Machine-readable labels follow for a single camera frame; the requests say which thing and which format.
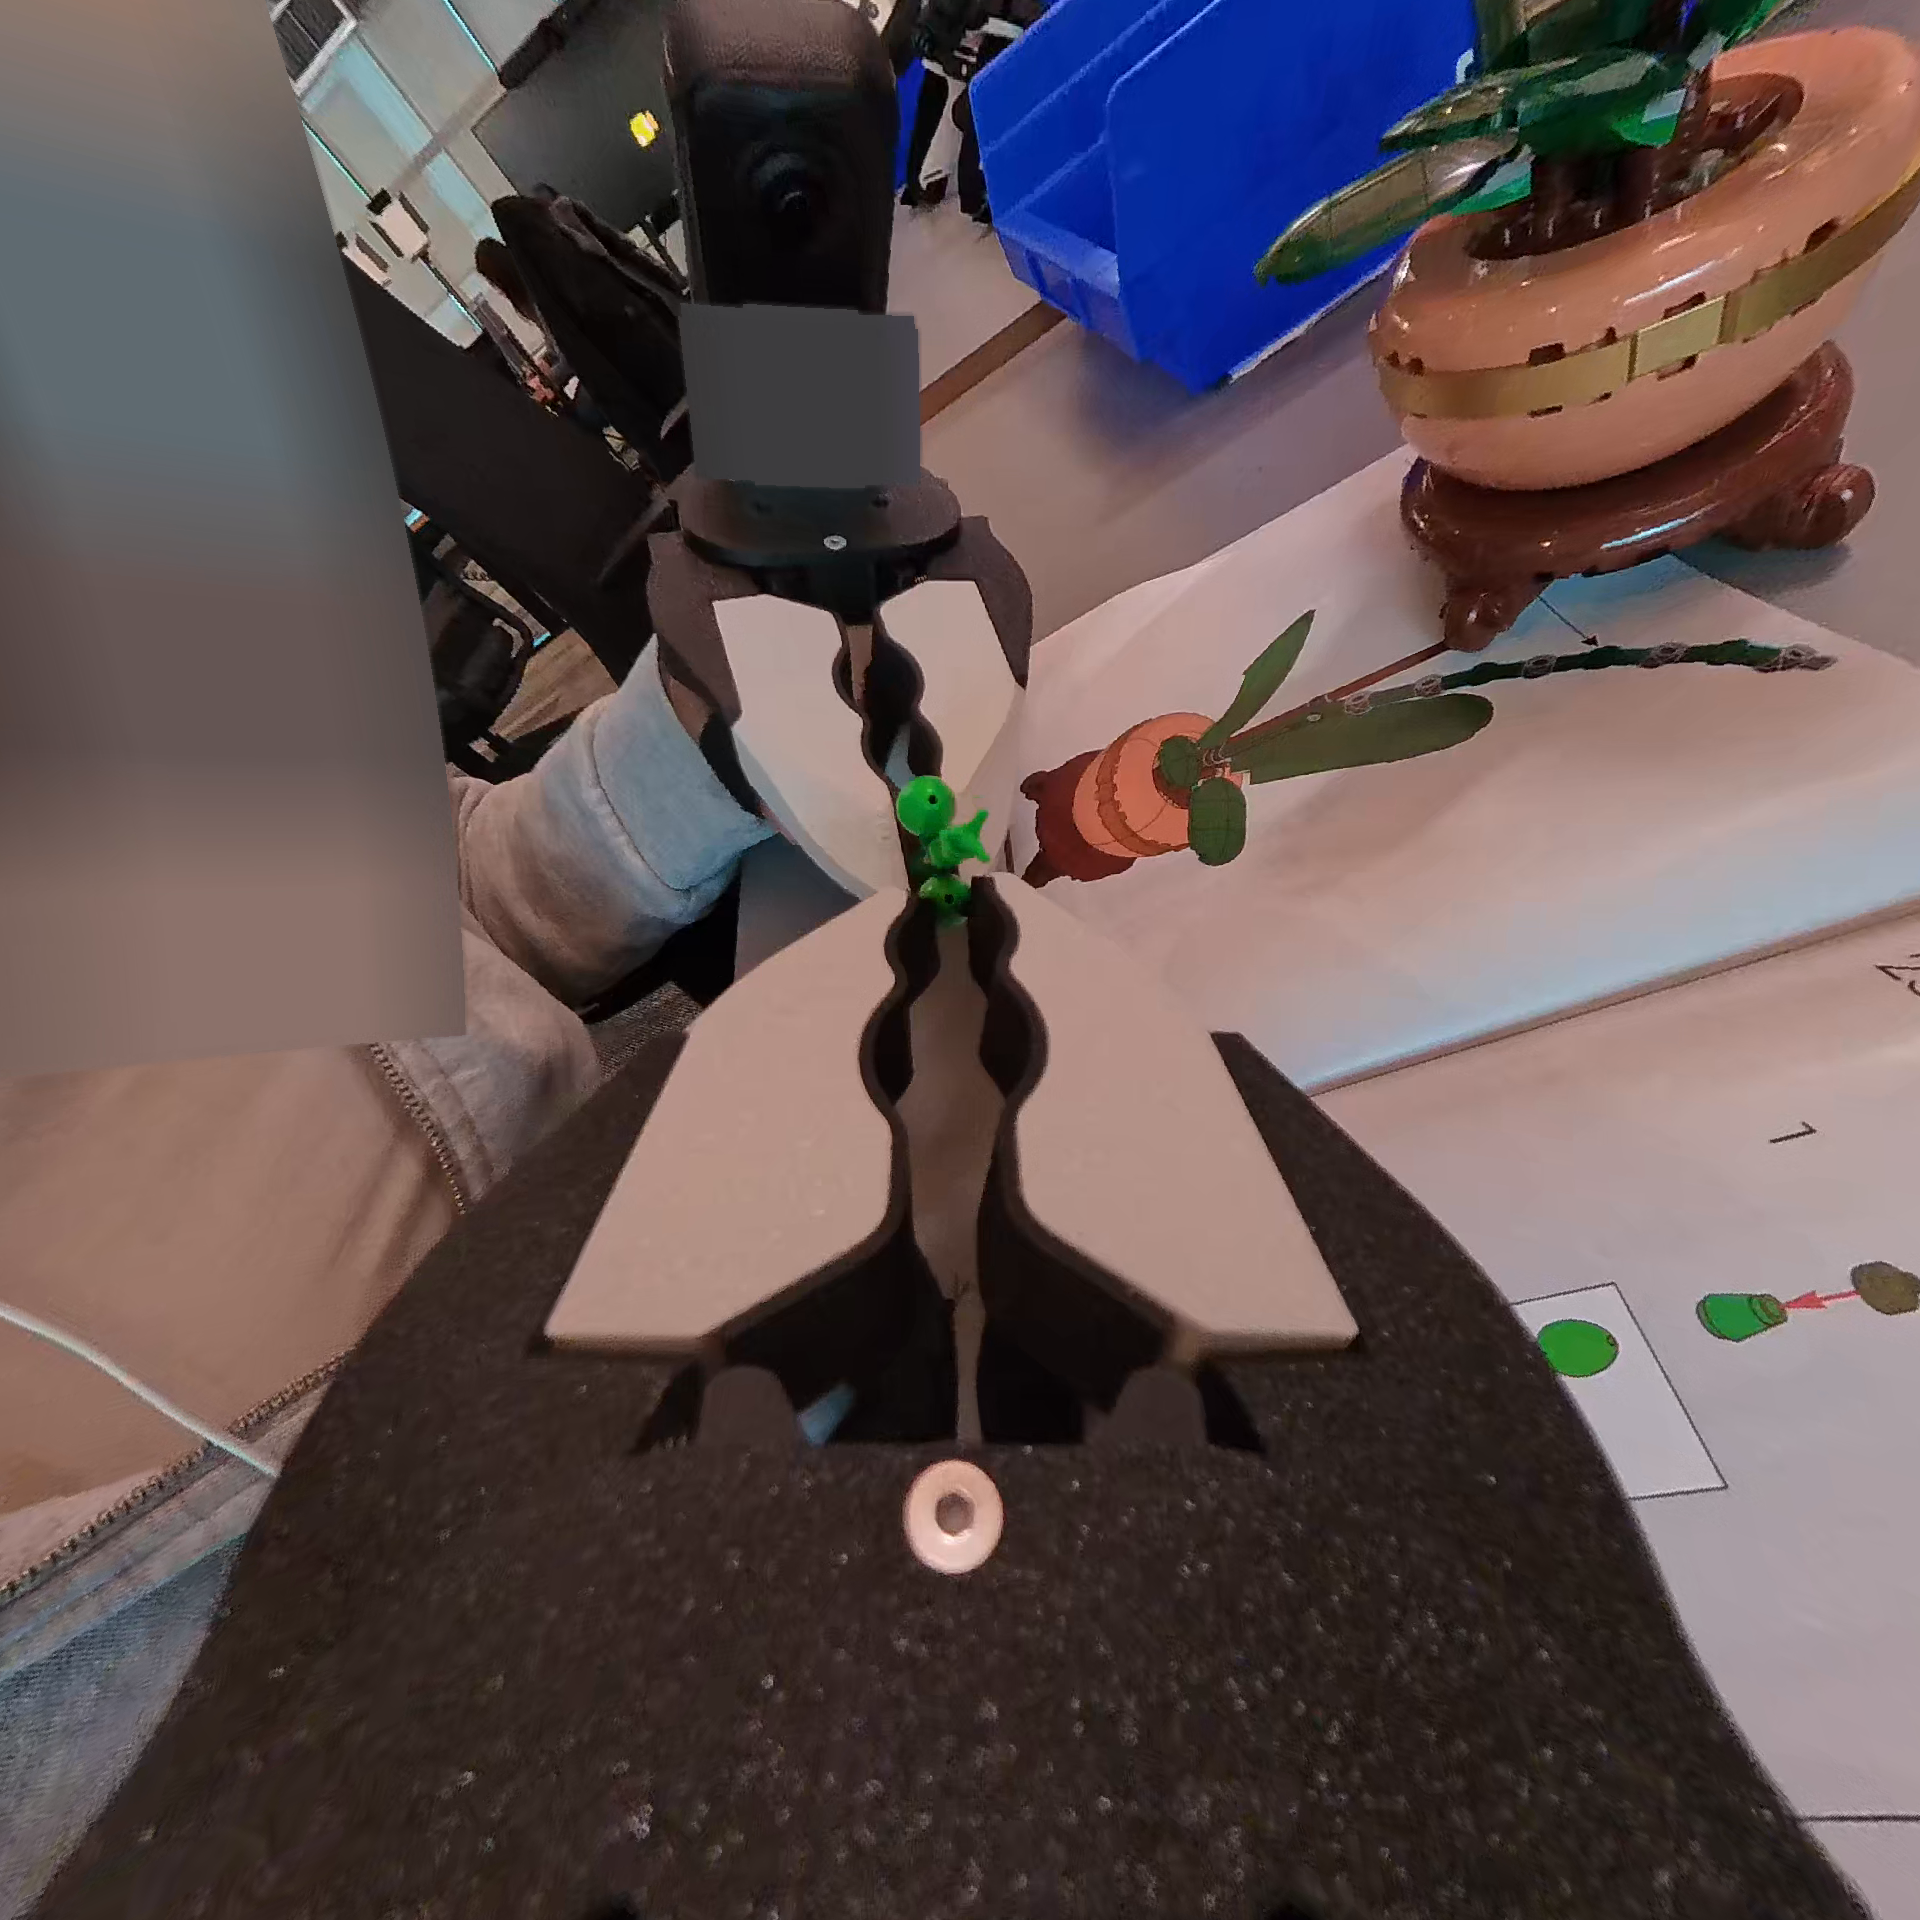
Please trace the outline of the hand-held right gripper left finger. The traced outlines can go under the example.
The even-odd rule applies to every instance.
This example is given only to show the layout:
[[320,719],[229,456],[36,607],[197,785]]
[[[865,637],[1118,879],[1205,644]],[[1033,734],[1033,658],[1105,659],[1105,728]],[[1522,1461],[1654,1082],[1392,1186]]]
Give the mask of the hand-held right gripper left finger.
[[874,894],[744,973],[684,1034],[542,1334],[762,1367],[793,1404],[883,1371],[936,1294],[897,1097],[930,907]]

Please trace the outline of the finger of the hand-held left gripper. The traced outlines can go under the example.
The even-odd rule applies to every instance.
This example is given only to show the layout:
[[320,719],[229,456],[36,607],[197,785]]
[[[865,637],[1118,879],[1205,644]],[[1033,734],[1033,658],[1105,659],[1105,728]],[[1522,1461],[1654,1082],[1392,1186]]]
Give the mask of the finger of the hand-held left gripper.
[[911,734],[883,725],[871,761],[865,719],[835,683],[845,643],[832,611],[735,598],[715,604],[715,631],[736,692],[732,747],[783,837],[854,898],[914,889],[894,817]]
[[883,671],[883,777],[902,789],[941,777],[966,820],[1014,817],[1023,688],[999,644],[995,611],[972,580],[924,580],[877,610],[874,668]]

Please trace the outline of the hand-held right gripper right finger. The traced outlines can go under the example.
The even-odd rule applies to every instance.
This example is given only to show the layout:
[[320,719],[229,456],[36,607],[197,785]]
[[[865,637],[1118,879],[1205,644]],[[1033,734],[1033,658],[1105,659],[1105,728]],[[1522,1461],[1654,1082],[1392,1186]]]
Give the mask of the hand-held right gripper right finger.
[[1002,1097],[977,1218],[989,1331],[1086,1404],[1159,1364],[1348,1350],[1351,1309],[1214,1035],[1021,879],[972,888],[966,935]]

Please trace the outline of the green toy flower stem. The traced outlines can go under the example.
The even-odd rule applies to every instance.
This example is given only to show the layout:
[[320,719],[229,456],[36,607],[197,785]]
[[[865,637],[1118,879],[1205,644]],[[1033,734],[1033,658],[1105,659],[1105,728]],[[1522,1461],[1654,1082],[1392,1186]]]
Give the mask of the green toy flower stem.
[[966,865],[986,870],[992,852],[986,844],[989,808],[963,811],[963,796],[936,777],[920,777],[902,785],[894,796],[894,820],[914,843],[911,873],[924,879],[951,879]]

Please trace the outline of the person's left forearm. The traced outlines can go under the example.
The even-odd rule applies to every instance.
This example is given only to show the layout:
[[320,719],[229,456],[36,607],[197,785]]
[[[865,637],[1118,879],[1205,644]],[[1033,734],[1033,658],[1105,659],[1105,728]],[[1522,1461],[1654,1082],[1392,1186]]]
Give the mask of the person's left forearm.
[[714,708],[647,638],[614,692],[514,780],[448,773],[469,923],[547,994],[581,1008],[699,923],[780,826],[703,740]]

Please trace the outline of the black monitor on stand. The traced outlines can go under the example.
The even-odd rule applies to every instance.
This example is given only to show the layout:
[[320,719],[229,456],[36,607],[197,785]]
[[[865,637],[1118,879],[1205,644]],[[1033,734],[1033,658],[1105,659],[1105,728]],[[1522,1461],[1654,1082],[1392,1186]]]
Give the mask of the black monitor on stand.
[[557,4],[503,56],[502,98],[475,135],[518,193],[550,186],[612,226],[668,210],[665,16],[665,4]]

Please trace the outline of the tall black office chair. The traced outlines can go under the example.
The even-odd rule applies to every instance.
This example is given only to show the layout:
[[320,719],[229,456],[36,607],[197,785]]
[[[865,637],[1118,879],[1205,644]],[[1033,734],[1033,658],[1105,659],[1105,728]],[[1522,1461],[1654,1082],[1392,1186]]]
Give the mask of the tall black office chair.
[[533,316],[606,425],[541,405],[348,265],[400,501],[626,683],[654,671],[647,537],[690,465],[684,290],[574,198],[503,198],[493,211]]

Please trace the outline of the open instruction booklet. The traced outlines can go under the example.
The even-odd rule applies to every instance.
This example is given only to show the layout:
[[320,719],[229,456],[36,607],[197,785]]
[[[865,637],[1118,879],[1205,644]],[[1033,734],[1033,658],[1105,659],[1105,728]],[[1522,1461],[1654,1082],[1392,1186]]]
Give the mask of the open instruction booklet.
[[1917,667],[1657,561],[1423,674],[1492,719],[1050,894],[1468,1249],[1787,1803],[1908,1852]]

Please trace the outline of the blue storage bin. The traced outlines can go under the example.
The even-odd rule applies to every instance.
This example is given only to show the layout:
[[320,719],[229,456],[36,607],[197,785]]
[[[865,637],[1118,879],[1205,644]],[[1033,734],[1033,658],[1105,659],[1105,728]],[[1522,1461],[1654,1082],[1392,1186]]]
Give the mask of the blue storage bin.
[[1130,362],[1220,384],[1393,265],[1256,280],[1471,44],[1468,4],[1054,4],[966,92],[998,246]]

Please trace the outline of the toy brick potted plant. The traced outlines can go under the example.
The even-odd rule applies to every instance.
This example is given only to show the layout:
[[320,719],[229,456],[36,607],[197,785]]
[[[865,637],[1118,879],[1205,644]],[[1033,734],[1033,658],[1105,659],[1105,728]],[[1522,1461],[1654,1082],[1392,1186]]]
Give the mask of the toy brick potted plant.
[[1448,647],[1562,580],[1872,510],[1837,332],[1917,217],[1917,43],[1781,11],[1474,4],[1463,77],[1259,253],[1277,287],[1398,252],[1366,350]]

